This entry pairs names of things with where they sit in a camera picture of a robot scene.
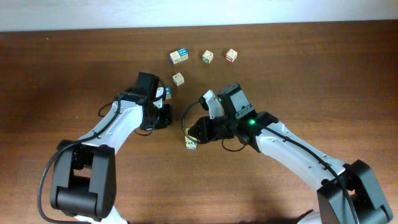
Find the wooden block blue D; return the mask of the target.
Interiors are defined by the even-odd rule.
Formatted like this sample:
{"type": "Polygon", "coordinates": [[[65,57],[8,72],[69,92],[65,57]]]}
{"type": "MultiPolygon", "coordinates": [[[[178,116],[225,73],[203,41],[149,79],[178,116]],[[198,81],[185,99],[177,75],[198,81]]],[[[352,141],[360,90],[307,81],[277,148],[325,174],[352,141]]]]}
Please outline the wooden block blue D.
{"type": "Polygon", "coordinates": [[[195,142],[191,141],[190,139],[193,139],[195,141],[197,140],[196,138],[194,138],[192,136],[185,137],[186,148],[190,149],[190,150],[196,150],[197,149],[197,144],[195,142]]]}

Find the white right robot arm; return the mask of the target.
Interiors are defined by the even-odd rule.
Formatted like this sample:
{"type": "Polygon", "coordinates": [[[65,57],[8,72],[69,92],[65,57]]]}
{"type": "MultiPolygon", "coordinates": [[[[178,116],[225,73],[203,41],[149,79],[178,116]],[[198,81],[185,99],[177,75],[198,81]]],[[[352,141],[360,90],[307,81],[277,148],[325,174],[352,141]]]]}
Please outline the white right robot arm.
{"type": "Polygon", "coordinates": [[[197,102],[209,115],[185,130],[186,136],[200,144],[237,137],[243,146],[277,160],[316,191],[319,209],[304,214],[299,223],[389,223],[393,219],[365,162],[347,164],[319,151],[275,116],[256,112],[241,90],[218,94],[209,90],[197,102]]]}

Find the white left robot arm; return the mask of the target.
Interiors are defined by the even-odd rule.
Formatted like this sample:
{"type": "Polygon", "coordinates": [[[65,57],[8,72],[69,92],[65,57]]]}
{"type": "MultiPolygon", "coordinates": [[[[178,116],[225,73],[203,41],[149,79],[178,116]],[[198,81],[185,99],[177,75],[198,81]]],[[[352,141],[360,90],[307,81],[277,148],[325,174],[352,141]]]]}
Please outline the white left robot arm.
{"type": "Polygon", "coordinates": [[[117,211],[116,154],[137,128],[148,136],[171,125],[164,87],[130,88],[76,141],[63,140],[45,167],[53,169],[50,204],[75,223],[126,223],[117,211]]]}

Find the wooden block blue 5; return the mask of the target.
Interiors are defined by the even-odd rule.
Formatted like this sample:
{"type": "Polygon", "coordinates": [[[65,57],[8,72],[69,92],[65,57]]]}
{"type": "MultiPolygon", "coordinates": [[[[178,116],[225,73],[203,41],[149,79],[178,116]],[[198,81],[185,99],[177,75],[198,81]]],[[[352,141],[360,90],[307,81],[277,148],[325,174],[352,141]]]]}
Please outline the wooden block blue 5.
{"type": "Polygon", "coordinates": [[[169,100],[169,99],[172,98],[172,94],[171,94],[171,89],[170,89],[170,87],[166,87],[166,88],[165,88],[165,93],[166,93],[166,96],[165,96],[165,99],[166,99],[166,100],[169,100]]]}

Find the wooden block blue 2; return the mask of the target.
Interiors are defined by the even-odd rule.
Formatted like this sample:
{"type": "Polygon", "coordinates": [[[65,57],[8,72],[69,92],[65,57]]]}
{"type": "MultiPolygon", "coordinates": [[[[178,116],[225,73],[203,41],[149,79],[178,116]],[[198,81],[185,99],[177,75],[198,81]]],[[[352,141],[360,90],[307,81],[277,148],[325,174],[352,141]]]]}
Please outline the wooden block blue 2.
{"type": "Polygon", "coordinates": [[[181,73],[173,75],[172,80],[176,84],[176,86],[180,86],[184,83],[184,77],[181,73]]]}

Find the wooden block blue 1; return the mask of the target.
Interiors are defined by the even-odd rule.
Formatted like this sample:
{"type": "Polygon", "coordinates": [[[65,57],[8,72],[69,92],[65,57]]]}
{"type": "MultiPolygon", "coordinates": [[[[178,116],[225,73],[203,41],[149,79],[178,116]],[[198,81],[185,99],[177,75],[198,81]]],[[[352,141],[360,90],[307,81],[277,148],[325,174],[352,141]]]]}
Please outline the wooden block blue 1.
{"type": "Polygon", "coordinates": [[[170,53],[170,60],[172,61],[173,64],[181,62],[181,56],[178,51],[174,51],[170,53]]]}

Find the wooden block blue top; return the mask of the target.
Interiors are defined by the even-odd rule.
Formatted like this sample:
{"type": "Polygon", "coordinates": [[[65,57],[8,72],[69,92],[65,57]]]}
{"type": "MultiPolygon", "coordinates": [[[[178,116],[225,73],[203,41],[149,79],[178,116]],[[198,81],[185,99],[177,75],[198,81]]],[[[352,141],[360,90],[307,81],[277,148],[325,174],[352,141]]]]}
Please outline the wooden block blue top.
{"type": "Polygon", "coordinates": [[[177,52],[180,56],[181,61],[188,59],[188,52],[187,52],[186,48],[181,48],[181,49],[177,50],[177,52]]]}

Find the wooden block green N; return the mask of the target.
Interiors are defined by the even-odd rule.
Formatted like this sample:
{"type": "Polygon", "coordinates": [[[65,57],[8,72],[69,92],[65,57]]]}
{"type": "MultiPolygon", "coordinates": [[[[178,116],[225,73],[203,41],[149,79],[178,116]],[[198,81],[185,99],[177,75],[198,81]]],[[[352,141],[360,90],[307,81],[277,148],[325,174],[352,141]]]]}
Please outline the wooden block green N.
{"type": "Polygon", "coordinates": [[[214,58],[214,54],[213,54],[213,52],[210,52],[209,50],[205,50],[205,52],[202,55],[202,60],[207,64],[210,64],[211,61],[213,60],[213,58],[214,58]]]}

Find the wooden block red I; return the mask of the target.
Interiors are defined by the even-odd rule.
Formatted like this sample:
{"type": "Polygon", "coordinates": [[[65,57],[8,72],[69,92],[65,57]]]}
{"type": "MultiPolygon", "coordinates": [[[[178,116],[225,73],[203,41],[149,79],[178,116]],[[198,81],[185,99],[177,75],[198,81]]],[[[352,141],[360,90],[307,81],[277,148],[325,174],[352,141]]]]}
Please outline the wooden block red I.
{"type": "Polygon", "coordinates": [[[235,51],[234,49],[229,49],[226,53],[226,60],[233,63],[236,60],[237,56],[237,51],[235,51]]]}

